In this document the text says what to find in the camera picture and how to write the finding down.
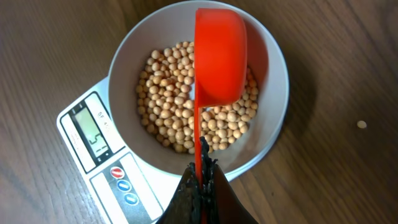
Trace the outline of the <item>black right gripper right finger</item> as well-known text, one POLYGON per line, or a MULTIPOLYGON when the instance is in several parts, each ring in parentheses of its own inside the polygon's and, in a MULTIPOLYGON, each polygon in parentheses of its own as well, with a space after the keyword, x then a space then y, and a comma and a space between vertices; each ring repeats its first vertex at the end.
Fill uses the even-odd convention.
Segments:
POLYGON ((256 223, 237 198, 216 160, 208 155, 210 146, 204 137, 200 138, 200 145, 203 219, 207 223, 219 224, 256 223))

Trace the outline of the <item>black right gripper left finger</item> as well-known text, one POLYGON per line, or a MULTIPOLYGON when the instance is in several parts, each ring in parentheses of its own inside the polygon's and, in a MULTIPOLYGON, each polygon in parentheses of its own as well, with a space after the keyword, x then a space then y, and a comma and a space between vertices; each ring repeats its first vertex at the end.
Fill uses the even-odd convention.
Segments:
POLYGON ((162 216, 160 224, 199 224, 201 222, 200 184, 195 173, 195 164, 189 163, 175 193, 162 216))

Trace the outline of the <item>red measuring scoop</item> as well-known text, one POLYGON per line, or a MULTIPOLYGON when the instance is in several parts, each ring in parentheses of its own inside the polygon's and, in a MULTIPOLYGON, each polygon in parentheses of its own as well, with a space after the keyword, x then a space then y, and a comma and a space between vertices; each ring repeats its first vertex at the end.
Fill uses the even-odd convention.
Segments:
POLYGON ((200 7, 195 13, 195 173, 201 176, 201 111, 231 104, 243 93, 247 65, 247 35, 242 17, 230 9, 200 7))

